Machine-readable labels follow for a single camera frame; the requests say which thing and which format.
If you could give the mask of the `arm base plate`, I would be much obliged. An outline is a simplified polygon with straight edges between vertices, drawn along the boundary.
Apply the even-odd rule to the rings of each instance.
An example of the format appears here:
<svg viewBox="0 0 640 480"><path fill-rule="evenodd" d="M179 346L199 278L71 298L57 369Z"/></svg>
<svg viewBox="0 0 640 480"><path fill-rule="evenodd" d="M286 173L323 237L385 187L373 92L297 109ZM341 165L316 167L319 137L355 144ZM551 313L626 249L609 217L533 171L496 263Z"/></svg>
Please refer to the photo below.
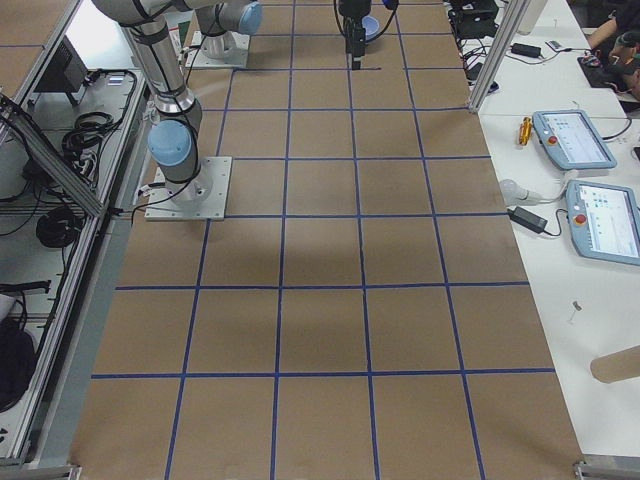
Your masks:
<svg viewBox="0 0 640 480"><path fill-rule="evenodd" d="M149 196L150 207L145 209L148 221L222 221L225 218L232 169L231 157L203 157L200 172L185 190L172 197L181 187L165 181L159 167L154 181L163 186L154 188Z"/></svg>
<svg viewBox="0 0 640 480"><path fill-rule="evenodd" d="M237 32L210 37L196 30L185 50L184 66L193 69L244 69L250 40L250 35Z"/></svg>

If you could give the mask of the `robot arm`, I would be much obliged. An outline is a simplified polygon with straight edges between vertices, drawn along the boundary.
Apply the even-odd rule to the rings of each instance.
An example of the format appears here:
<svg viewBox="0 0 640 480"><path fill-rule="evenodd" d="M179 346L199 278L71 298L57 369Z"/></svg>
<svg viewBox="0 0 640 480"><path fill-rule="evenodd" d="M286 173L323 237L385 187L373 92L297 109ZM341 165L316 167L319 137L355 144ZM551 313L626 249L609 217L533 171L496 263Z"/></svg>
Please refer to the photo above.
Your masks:
<svg viewBox="0 0 640 480"><path fill-rule="evenodd" d="M198 208L213 195L213 176L204 171L197 137L201 104L188 87L170 38L165 13L193 12L206 45L220 55L236 47L236 34L258 32L263 10L258 1L96 1L95 7L126 34L134 59L154 94L160 121L147 146L164 175L166 200Z"/></svg>

